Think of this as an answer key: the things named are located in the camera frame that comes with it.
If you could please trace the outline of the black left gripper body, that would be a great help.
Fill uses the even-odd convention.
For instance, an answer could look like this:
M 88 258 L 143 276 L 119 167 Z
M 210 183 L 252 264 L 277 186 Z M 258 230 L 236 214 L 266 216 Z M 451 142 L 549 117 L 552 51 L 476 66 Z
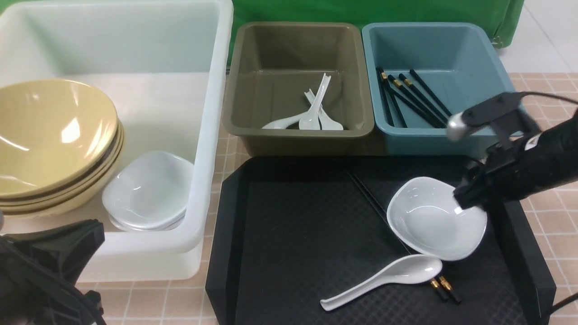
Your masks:
M 76 283 L 104 243 L 101 222 L 80 222 L 1 236 L 3 325 L 103 325 L 99 292 Z

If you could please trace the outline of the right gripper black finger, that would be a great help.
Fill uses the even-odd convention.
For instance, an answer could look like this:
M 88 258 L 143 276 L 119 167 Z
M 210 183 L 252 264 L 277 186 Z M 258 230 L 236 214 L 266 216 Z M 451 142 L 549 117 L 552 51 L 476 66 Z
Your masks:
M 453 190 L 453 197 L 462 209 L 482 206 L 486 203 L 486 183 L 483 178 L 462 178 Z

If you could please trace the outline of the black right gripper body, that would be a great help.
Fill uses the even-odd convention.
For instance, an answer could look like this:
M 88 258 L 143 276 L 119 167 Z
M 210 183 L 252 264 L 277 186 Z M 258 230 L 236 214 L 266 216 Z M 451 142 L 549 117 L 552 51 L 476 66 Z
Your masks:
M 490 146 L 486 161 L 469 169 L 469 204 L 520 201 L 549 189 L 549 157 L 541 138 L 524 136 L 510 148 L 500 143 Z

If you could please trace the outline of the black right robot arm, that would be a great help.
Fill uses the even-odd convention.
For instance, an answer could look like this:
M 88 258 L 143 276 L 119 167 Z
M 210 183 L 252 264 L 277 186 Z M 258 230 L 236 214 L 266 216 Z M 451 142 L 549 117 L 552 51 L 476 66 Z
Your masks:
M 487 149 L 484 164 L 469 165 L 453 195 L 461 208 L 520 201 L 577 180 L 577 117 L 540 134 Z

